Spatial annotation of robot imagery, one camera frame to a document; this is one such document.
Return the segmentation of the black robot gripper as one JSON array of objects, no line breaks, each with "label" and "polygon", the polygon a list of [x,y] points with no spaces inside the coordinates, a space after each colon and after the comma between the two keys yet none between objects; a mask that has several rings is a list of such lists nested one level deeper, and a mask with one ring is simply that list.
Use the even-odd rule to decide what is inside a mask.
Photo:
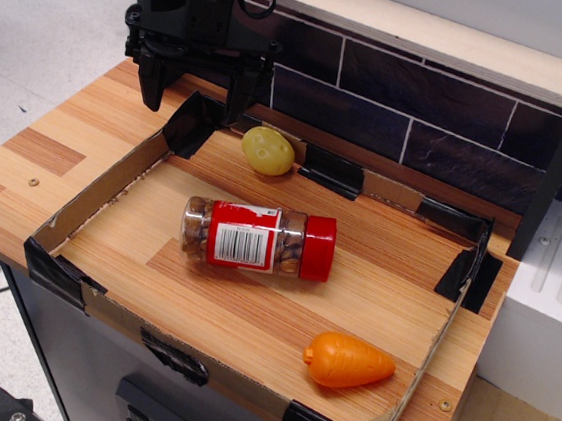
[{"label": "black robot gripper", "polygon": [[231,72],[223,126],[240,122],[269,90],[281,44],[242,23],[264,20],[277,0],[136,0],[126,11],[128,57],[138,59],[146,107],[157,112],[165,89],[180,76],[177,63]]}]

